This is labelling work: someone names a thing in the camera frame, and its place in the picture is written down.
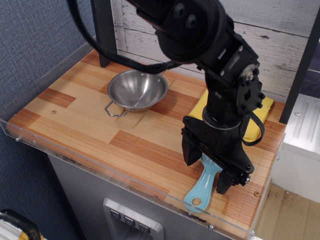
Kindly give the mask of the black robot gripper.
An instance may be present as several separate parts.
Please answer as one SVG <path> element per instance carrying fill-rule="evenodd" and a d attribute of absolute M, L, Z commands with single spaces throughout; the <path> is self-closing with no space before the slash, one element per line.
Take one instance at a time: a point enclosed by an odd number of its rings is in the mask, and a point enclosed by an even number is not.
<path fill-rule="evenodd" d="M 240 119 L 221 124 L 214 119 L 206 122 L 185 116 L 182 121 L 182 152 L 187 166 L 197 162 L 202 154 L 207 155 L 222 168 L 216 189 L 222 195 L 231 186 L 249 183 L 255 167 L 243 149 Z"/>

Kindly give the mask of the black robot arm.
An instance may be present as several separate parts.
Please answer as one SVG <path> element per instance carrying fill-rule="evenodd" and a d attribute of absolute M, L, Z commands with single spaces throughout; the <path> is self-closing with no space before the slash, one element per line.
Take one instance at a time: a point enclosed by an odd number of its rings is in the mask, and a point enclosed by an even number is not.
<path fill-rule="evenodd" d="M 244 135 L 249 121 L 264 128 L 254 113 L 265 98 L 258 55 L 235 32 L 218 0 L 134 0 L 132 5 L 155 29 L 170 60 L 195 64 L 205 73 L 208 97 L 202 117 L 183 118 L 185 163 L 194 164 L 202 154 L 217 163 L 219 194 L 246 185 L 255 168 L 243 149 L 250 145 Z"/>

